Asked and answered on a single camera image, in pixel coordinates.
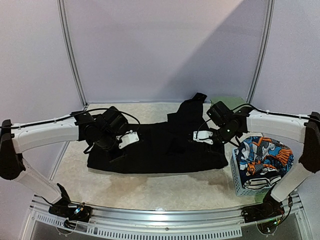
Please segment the aluminium frame post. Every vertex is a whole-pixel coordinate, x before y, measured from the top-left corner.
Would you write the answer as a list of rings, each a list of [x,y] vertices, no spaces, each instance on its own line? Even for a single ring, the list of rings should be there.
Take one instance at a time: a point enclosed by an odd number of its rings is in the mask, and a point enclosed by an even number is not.
[[[251,104],[254,95],[257,89],[259,77],[262,71],[264,58],[267,51],[268,46],[268,40],[270,36],[271,26],[272,26],[272,19],[273,19],[273,13],[274,13],[274,7],[275,7],[275,1],[274,0],[268,0],[267,1],[267,8],[265,11],[265,18],[264,18],[264,24],[262,28],[262,35],[261,35],[261,41],[258,51],[258,59],[256,63],[256,67],[253,74],[253,79],[250,84],[250,88],[248,91],[248,95],[246,97],[246,102]]]
[[[65,1],[57,0],[57,8],[59,13],[59,19],[61,24],[64,45],[66,49],[66,54],[67,54],[71,74],[74,80],[75,88],[76,88],[81,105],[83,107],[87,107],[88,101],[85,96],[84,87],[81,82],[81,78],[80,78],[80,74],[79,74],[79,70],[78,70],[78,66],[76,63],[76,58],[73,50],[73,44],[72,44],[72,39],[71,39],[69,25],[68,25],[67,8],[66,8]]]

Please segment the left aluminium frame post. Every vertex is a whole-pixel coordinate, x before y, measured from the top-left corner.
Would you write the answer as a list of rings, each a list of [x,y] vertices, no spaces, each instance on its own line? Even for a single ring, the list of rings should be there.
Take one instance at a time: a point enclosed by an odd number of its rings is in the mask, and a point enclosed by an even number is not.
[[[76,88],[81,105],[83,107],[87,107],[88,101],[85,96],[84,87],[81,82],[81,78],[80,78],[80,74],[79,74],[79,70],[78,70],[78,66],[76,63],[76,58],[73,50],[73,44],[72,44],[72,39],[71,39],[69,25],[68,25],[67,8],[66,8],[65,1],[57,0],[57,8],[59,13],[59,19],[61,24],[64,45],[66,49],[66,54],[67,54],[71,74],[74,80],[75,88]]]

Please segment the black garment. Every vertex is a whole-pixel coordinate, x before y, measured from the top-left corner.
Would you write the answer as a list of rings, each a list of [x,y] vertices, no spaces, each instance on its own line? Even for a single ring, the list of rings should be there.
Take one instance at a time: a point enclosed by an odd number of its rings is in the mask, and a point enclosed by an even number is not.
[[[193,140],[195,131],[209,128],[203,119],[206,98],[205,94],[196,93],[181,103],[177,112],[169,113],[167,121],[142,124],[138,129],[140,140],[120,153],[94,147],[87,167],[119,174],[182,174],[226,167],[223,144]]]

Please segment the aluminium front rail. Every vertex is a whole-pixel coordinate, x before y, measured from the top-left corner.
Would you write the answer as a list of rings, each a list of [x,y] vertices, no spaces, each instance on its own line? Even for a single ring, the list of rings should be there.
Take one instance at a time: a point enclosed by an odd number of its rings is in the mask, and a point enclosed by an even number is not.
[[[64,227],[65,219],[49,214],[35,195],[28,210],[23,240],[311,240],[307,216],[298,194],[290,215],[267,233],[257,222],[245,222],[241,206],[210,210],[132,210],[94,205],[88,223]]]

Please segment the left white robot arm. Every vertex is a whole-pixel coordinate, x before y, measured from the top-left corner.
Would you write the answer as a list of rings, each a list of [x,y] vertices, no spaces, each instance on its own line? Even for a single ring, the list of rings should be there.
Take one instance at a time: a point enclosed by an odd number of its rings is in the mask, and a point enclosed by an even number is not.
[[[85,141],[88,145],[85,154],[97,147],[115,160],[125,147],[140,140],[137,130],[128,129],[125,116],[125,112],[107,108],[97,115],[91,115],[88,110],[75,111],[59,118],[24,124],[4,120],[0,127],[0,177],[21,183],[54,205],[63,217],[70,217],[75,210],[66,190],[35,170],[23,152],[60,142]]]

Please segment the light blue plastic basket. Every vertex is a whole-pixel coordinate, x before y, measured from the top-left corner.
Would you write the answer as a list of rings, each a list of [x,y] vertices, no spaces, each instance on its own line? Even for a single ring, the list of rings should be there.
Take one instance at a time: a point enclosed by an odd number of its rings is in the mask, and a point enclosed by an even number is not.
[[[236,161],[236,155],[235,155],[236,150],[237,150],[236,148],[232,149],[231,151],[232,155],[229,162],[231,167],[232,177],[233,177],[235,194],[238,197],[266,194],[268,190],[271,188],[270,186],[261,187],[258,189],[247,189],[243,187],[243,184],[241,182],[240,170]]]

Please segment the folded green shirt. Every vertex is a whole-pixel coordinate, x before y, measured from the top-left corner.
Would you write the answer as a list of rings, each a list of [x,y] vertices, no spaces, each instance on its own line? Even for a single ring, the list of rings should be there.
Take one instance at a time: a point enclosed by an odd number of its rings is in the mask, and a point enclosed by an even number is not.
[[[246,103],[244,99],[236,96],[216,96],[210,99],[211,105],[214,105],[219,101],[223,102],[229,109],[234,109],[235,107]]]

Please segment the right aluminium frame post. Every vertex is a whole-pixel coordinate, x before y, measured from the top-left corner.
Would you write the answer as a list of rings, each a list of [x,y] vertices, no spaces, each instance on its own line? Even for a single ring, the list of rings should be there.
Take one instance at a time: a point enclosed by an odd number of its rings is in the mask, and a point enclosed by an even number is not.
[[[271,26],[272,26],[272,19],[273,19],[273,13],[274,13],[274,7],[275,7],[275,1],[274,0],[268,0],[267,1],[267,8],[265,11],[265,18],[264,18],[264,24],[262,28],[262,35],[261,35],[261,41],[258,51],[258,59],[256,63],[256,67],[253,74],[253,79],[250,84],[250,88],[248,91],[248,95],[246,97],[246,102],[251,104],[254,95],[257,89],[259,77],[262,71],[264,58],[267,51],[268,46],[268,40],[270,36]]]

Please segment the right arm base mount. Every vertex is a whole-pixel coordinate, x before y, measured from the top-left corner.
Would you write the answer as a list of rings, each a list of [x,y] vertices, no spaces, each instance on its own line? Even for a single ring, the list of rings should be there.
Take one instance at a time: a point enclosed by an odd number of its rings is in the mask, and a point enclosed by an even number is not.
[[[241,209],[241,216],[245,223],[258,222],[262,220],[272,220],[275,217],[283,217],[285,209],[282,202],[268,200],[256,205],[250,205]]]

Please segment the blue orange patterned cloth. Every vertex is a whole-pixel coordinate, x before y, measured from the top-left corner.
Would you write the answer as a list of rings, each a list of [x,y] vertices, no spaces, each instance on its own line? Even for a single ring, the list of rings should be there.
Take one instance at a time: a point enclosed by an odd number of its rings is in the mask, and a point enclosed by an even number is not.
[[[269,137],[250,136],[235,151],[242,178],[283,177],[294,164],[292,150]]]

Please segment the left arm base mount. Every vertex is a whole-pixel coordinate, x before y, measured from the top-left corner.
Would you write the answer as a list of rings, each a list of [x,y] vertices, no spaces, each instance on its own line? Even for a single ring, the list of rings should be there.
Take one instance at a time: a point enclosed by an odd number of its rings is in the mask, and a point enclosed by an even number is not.
[[[88,223],[93,212],[93,208],[84,203],[71,203],[60,199],[49,207],[48,212],[52,215],[68,219],[69,221],[79,221]]]

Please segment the white striped cloth in basket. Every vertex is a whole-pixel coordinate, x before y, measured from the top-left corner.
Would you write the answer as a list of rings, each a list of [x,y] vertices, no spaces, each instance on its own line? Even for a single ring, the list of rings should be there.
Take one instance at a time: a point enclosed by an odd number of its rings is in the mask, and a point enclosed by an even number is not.
[[[259,191],[264,189],[270,189],[276,183],[282,179],[281,176],[272,176],[272,177],[260,177],[260,178],[250,178],[245,181],[242,187],[246,190]]]

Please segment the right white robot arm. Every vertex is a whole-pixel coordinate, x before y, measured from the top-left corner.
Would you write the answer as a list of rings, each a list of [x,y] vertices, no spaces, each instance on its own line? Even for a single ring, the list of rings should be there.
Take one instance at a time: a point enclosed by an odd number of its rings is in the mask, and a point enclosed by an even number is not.
[[[320,115],[289,114],[262,110],[249,103],[229,109],[222,101],[213,104],[207,111],[210,121],[217,129],[193,132],[195,142],[209,145],[225,144],[247,133],[280,137],[300,143],[302,153],[289,172],[264,198],[258,213],[269,218],[278,210],[278,203],[301,185],[309,176],[320,171]]]

